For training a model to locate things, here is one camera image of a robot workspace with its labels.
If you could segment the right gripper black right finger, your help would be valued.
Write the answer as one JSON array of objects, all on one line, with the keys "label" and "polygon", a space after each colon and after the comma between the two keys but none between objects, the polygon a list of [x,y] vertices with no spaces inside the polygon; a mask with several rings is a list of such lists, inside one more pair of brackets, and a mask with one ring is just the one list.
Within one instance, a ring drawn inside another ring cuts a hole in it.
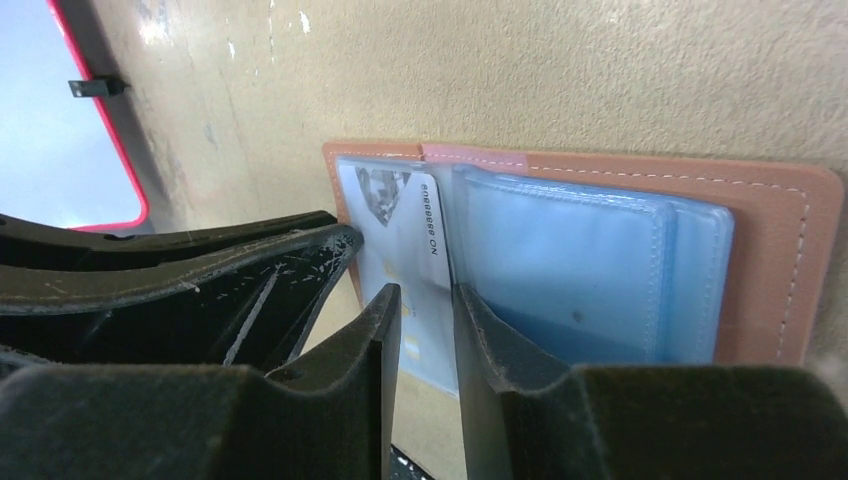
[{"label": "right gripper black right finger", "polygon": [[843,479],[847,415],[798,368],[569,366],[453,291],[471,479]]}]

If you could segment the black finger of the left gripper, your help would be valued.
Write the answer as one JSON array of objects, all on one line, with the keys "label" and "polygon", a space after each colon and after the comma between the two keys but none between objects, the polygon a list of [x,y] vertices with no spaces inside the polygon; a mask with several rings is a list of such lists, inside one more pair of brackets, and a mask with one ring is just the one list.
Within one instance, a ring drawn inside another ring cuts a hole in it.
[{"label": "black finger of the left gripper", "polygon": [[1,264],[48,271],[118,271],[187,260],[277,235],[333,225],[326,211],[185,232],[130,235],[62,229],[1,217]]},{"label": "black finger of the left gripper", "polygon": [[249,365],[296,358],[361,248],[340,224],[136,268],[1,269],[1,371],[36,365]]}]

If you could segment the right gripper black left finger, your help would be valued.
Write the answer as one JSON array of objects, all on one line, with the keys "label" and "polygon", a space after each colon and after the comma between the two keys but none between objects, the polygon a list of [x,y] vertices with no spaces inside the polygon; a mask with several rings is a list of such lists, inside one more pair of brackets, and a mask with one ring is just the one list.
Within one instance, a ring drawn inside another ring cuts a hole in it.
[{"label": "right gripper black left finger", "polygon": [[263,374],[33,366],[1,386],[5,479],[385,479],[401,290]]}]

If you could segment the brown leather card holder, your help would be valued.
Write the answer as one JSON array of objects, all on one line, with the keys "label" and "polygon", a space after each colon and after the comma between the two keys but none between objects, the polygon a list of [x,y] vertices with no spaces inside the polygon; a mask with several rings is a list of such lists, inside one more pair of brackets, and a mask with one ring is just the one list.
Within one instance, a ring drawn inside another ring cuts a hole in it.
[{"label": "brown leather card holder", "polygon": [[567,363],[804,358],[844,185],[810,165],[328,142],[437,181],[452,289]]}]

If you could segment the white credit card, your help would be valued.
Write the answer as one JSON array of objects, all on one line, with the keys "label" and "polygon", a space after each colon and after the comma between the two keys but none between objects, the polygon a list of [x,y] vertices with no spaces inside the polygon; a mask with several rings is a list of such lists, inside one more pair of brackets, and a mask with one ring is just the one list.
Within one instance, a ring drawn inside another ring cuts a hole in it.
[{"label": "white credit card", "polygon": [[387,283],[401,288],[404,372],[457,395],[452,279],[439,188],[420,163],[344,157],[336,166],[351,224],[362,233],[360,296]]}]

